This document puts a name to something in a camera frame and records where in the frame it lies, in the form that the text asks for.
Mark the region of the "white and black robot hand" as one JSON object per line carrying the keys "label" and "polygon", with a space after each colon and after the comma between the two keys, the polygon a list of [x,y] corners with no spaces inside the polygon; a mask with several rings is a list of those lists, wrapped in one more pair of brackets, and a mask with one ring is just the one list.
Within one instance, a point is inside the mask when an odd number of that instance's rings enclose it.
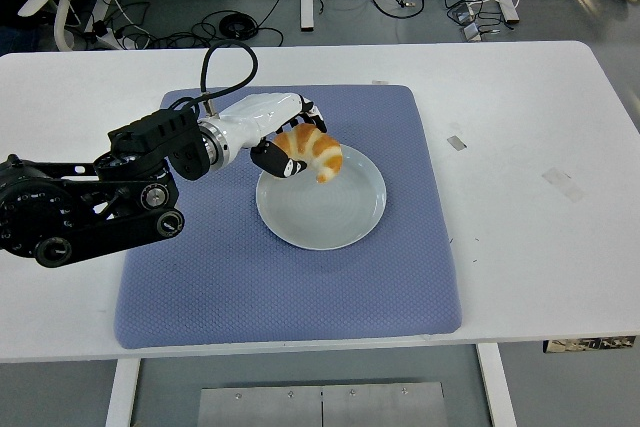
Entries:
{"label": "white and black robot hand", "polygon": [[222,111],[212,119],[209,157],[212,169],[233,161],[242,149],[250,151],[252,162],[265,172],[287,178],[304,171],[308,163],[269,141],[267,136],[282,132],[283,127],[301,118],[324,132],[326,126],[314,103],[296,93],[252,94]]}

